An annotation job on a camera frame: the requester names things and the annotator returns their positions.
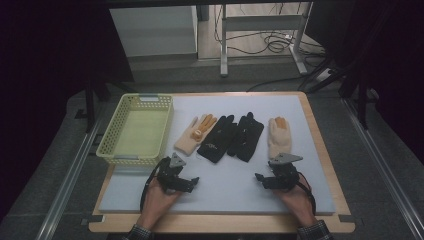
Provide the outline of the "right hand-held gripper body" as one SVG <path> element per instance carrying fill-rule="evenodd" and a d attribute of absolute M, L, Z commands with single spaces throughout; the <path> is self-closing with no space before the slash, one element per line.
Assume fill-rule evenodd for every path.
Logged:
<path fill-rule="evenodd" d="M 274 174 L 266 179 L 268 189 L 291 190 L 299 181 L 299 176 L 294 162 L 302 160 L 301 156 L 279 153 L 275 158 L 268 161 Z"/>

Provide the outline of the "grey metal desk frame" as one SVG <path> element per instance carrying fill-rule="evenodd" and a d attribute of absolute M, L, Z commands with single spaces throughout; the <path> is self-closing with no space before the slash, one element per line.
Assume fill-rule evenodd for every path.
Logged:
<path fill-rule="evenodd" d="M 295 15 L 228 17 L 226 15 L 226 5 L 222 4 L 220 75 L 222 77 L 228 76 L 226 34 L 228 32 L 261 30 L 294 30 L 296 37 L 294 42 L 289 45 L 289 50 L 299 73 L 306 75 L 307 69 L 300 56 L 299 46 L 309 18 L 311 6 L 312 3 L 307 2 L 303 12 Z"/>

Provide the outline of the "white power strip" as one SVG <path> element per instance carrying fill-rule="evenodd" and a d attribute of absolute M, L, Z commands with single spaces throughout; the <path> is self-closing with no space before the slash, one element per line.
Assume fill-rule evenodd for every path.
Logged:
<path fill-rule="evenodd" d="M 334 73 L 333 69 L 330 68 L 326 68 L 324 71 L 322 71 L 317 77 L 316 80 L 318 82 L 322 82 L 324 80 L 326 80 L 327 78 L 329 78 L 332 74 Z"/>

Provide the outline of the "cream glove with round ornament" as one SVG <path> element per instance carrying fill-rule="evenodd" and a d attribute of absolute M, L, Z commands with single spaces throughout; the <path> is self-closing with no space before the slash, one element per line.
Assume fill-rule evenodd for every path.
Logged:
<path fill-rule="evenodd" d="M 174 148 L 190 156 L 205 140 L 216 122 L 217 118 L 212 114 L 203 114 L 201 117 L 195 117 L 176 141 Z"/>

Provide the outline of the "plain black glove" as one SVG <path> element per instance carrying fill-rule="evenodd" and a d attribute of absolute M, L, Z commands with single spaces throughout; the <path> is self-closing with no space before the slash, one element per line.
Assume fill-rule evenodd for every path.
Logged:
<path fill-rule="evenodd" d="M 263 129 L 264 125 L 254 118 L 252 112 L 242 116 L 227 154 L 244 162 L 249 162 L 255 153 Z"/>

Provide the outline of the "person's left hand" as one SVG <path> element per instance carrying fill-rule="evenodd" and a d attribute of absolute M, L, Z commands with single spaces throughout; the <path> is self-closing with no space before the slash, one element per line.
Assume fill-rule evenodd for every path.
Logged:
<path fill-rule="evenodd" d="M 136 224 L 144 229 L 152 230 L 181 195 L 182 192 L 179 191 L 173 193 L 164 192 L 158 180 L 153 178 L 148 186 L 143 209 Z"/>

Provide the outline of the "black glove with pale print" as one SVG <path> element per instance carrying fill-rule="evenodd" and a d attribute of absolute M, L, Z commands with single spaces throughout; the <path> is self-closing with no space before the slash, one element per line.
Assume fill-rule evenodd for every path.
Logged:
<path fill-rule="evenodd" d="M 233 115 L 221 116 L 201 143 L 197 153 L 212 163 L 219 162 L 230 146 L 236 130 L 237 124 Z"/>

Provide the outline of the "black stand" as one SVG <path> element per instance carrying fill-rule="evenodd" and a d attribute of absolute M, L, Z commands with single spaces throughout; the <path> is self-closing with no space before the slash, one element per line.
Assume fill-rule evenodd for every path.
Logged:
<path fill-rule="evenodd" d="M 126 93 L 136 93 L 134 88 L 131 88 L 125 83 L 118 81 L 117 79 L 108 75 L 95 74 L 88 77 L 85 86 L 87 133 L 89 133 L 94 128 L 95 123 L 94 96 L 97 96 L 101 102 L 108 101 L 111 98 L 111 93 L 106 86 L 107 83 L 118 87 Z"/>
<path fill-rule="evenodd" d="M 357 91 L 356 101 L 356 116 L 360 125 L 367 130 L 368 124 L 366 121 L 366 106 L 367 106 L 367 83 L 363 78 L 363 68 L 359 60 L 354 60 L 345 67 L 336 67 L 336 72 L 325 80 L 308 87 L 308 83 L 316 80 L 318 76 L 326 69 L 335 65 L 333 57 L 326 57 L 318 66 L 309 74 L 304 75 L 303 82 L 298 87 L 298 90 L 304 93 L 315 93 L 322 88 L 330 85 L 336 80 L 344 78 L 342 85 L 338 90 L 341 98 L 350 98 L 354 91 Z"/>

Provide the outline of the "dark curtain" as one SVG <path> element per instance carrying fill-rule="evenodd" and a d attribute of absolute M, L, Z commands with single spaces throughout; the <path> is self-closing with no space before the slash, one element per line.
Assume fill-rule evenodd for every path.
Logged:
<path fill-rule="evenodd" d="M 0 0 L 0 221 L 74 94 L 132 72 L 107 0 Z"/>
<path fill-rule="evenodd" d="M 315 0 L 306 35 L 347 79 L 373 89 L 377 111 L 424 164 L 424 0 Z"/>

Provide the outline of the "white cabinet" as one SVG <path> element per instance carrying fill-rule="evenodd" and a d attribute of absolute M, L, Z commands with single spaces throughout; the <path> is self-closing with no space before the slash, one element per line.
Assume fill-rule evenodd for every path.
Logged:
<path fill-rule="evenodd" d="M 195 6 L 110 10 L 127 57 L 195 54 Z"/>

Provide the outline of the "pale yellow plastic basket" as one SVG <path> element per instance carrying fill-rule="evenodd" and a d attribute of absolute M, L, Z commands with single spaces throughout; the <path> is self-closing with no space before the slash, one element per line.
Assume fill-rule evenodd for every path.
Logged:
<path fill-rule="evenodd" d="M 109 164 L 154 166 L 164 156 L 174 107 L 168 94 L 124 94 L 96 155 Z"/>

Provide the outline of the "person's right hand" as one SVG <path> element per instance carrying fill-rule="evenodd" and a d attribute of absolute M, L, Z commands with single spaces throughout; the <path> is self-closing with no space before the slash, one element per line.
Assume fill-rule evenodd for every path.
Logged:
<path fill-rule="evenodd" d="M 301 227 L 310 227 L 318 222 L 313 214 L 312 202 L 300 186 L 295 186 L 290 191 L 274 190 L 273 193 L 298 220 Z"/>

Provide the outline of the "aluminium rail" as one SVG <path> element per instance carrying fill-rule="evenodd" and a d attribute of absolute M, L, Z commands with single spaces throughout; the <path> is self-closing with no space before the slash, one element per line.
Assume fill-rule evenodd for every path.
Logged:
<path fill-rule="evenodd" d="M 99 117 L 94 122 L 91 130 L 84 135 L 84 139 L 71 161 L 71 165 L 41 224 L 35 240 L 52 240 L 102 122 L 103 119 Z"/>
<path fill-rule="evenodd" d="M 405 193 L 398 180 L 395 178 L 386 159 L 384 158 L 379 147 L 375 143 L 370 132 L 365 129 L 357 118 L 357 110 L 354 105 L 346 99 L 342 99 L 341 103 L 348 111 L 348 115 L 363 142 L 371 160 L 375 164 L 383 182 L 385 183 L 391 197 L 397 205 L 402 217 L 409 227 L 415 240 L 424 240 L 424 220 L 421 218 L 417 209 L 413 205 L 409 196 Z"/>

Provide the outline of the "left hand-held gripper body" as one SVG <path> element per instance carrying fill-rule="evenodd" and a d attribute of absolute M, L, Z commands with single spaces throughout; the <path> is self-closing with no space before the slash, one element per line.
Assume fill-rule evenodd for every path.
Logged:
<path fill-rule="evenodd" d="M 183 170 L 185 165 L 186 162 L 176 153 L 173 153 L 170 157 L 166 157 L 159 162 L 157 180 L 164 191 L 174 190 L 187 192 L 188 181 L 179 177 L 179 173 Z"/>

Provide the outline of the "cream glove with orange fingers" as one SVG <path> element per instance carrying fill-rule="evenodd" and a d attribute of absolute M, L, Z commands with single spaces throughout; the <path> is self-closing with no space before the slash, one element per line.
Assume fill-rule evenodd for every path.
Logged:
<path fill-rule="evenodd" d="M 292 138 L 288 121 L 283 117 L 270 118 L 268 129 L 269 158 L 273 159 L 280 153 L 290 153 Z"/>

